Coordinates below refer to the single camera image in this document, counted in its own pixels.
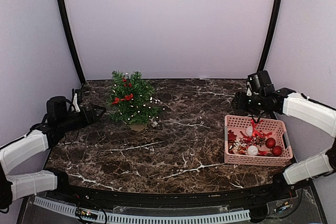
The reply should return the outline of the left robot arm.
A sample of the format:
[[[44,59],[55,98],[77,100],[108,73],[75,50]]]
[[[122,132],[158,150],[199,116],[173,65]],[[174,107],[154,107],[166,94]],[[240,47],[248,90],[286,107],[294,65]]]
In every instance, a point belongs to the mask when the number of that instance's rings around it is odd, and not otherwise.
[[[50,168],[39,172],[11,175],[11,171],[31,157],[55,147],[66,133],[80,130],[99,121],[106,112],[103,106],[80,106],[77,95],[72,100],[64,96],[50,98],[47,113],[40,123],[33,125],[27,134],[1,146],[1,213],[26,196],[54,191],[63,201],[74,197],[68,175]]]

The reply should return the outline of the red bow ornament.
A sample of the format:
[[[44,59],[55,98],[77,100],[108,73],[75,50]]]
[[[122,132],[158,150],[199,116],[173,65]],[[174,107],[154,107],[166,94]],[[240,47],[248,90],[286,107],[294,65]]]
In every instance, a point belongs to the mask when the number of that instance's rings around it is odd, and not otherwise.
[[[125,95],[124,98],[118,98],[118,97],[115,97],[114,100],[111,102],[112,105],[115,105],[115,104],[118,104],[119,102],[122,102],[122,101],[130,101],[133,99],[133,94],[130,94],[130,95]]]

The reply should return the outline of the white light battery box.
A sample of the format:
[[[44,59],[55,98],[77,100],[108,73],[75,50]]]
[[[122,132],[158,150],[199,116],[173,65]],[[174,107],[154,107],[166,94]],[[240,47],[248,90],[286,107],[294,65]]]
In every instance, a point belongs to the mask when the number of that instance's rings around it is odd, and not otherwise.
[[[152,121],[151,122],[151,126],[152,127],[157,127],[158,126],[158,122],[157,121]]]

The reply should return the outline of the red berry sprig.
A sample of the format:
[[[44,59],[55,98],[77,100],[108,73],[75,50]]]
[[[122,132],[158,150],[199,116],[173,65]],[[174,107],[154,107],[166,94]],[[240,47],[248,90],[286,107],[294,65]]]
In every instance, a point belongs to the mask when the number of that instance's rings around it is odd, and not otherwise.
[[[122,77],[123,87],[126,89],[132,88],[131,78],[129,76]]]

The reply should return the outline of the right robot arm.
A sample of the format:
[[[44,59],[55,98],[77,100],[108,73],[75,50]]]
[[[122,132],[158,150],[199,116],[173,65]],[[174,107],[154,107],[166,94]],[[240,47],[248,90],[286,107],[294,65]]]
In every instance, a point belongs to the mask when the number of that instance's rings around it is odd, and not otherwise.
[[[233,109],[253,115],[259,112],[275,112],[291,116],[335,138],[335,108],[289,88],[276,90],[266,70],[250,74],[246,84],[246,92],[239,91],[235,94],[232,101]],[[271,199],[278,200],[287,193],[288,185],[333,173],[335,173],[335,143],[328,150],[294,163],[281,175],[274,176],[276,182],[268,187],[268,195]]]

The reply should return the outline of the small green christmas tree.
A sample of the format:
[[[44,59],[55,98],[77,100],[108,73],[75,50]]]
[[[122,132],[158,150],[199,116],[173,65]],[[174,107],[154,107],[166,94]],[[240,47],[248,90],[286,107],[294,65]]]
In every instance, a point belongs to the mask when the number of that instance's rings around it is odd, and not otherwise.
[[[131,78],[131,89],[123,87],[122,77],[124,76]],[[125,95],[130,94],[133,94],[132,100],[111,104],[115,97],[124,98]],[[114,122],[123,122],[134,131],[144,130],[152,121],[158,122],[160,114],[165,111],[161,101],[156,99],[154,94],[154,87],[142,79],[140,72],[128,74],[119,70],[113,71],[110,96],[107,100],[110,119]]]

